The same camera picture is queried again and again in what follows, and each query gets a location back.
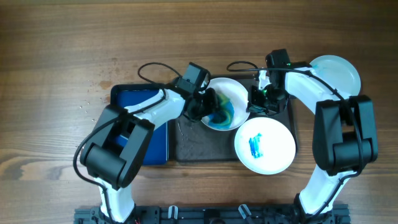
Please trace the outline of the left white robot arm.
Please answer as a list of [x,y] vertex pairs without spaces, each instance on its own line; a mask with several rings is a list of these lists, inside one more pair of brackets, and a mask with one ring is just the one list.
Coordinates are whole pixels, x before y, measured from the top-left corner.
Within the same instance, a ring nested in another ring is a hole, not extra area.
[[197,121],[219,108],[220,98],[212,88],[161,88],[155,96],[131,109],[108,105],[73,156],[73,168],[79,178],[100,189],[100,219],[127,223],[134,217],[136,204],[131,183],[143,165],[157,128],[182,115]]

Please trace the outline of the white plate blue stain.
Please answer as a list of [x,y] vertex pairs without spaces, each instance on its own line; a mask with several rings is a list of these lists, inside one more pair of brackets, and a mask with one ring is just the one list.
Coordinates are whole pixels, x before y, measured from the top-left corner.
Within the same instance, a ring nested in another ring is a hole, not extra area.
[[349,95],[359,95],[361,78],[357,69],[336,55],[322,55],[310,62],[317,75],[329,85]]

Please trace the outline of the green sponge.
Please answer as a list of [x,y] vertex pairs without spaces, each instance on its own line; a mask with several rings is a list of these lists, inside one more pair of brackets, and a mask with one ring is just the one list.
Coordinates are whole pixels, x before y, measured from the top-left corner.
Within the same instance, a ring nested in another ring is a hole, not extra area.
[[234,116],[234,108],[230,99],[224,94],[218,94],[219,108],[216,110],[212,122],[221,126],[229,126]]

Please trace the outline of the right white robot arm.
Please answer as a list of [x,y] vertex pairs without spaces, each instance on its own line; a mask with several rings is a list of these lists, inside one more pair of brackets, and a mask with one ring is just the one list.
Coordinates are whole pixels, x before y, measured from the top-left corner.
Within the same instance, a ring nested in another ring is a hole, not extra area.
[[343,58],[326,55],[310,63],[270,60],[266,68],[251,65],[259,84],[249,110],[279,114],[273,104],[296,97],[315,115],[312,152],[316,167],[295,197],[296,223],[325,221],[347,181],[359,176],[378,156],[373,103],[360,95],[356,69]]

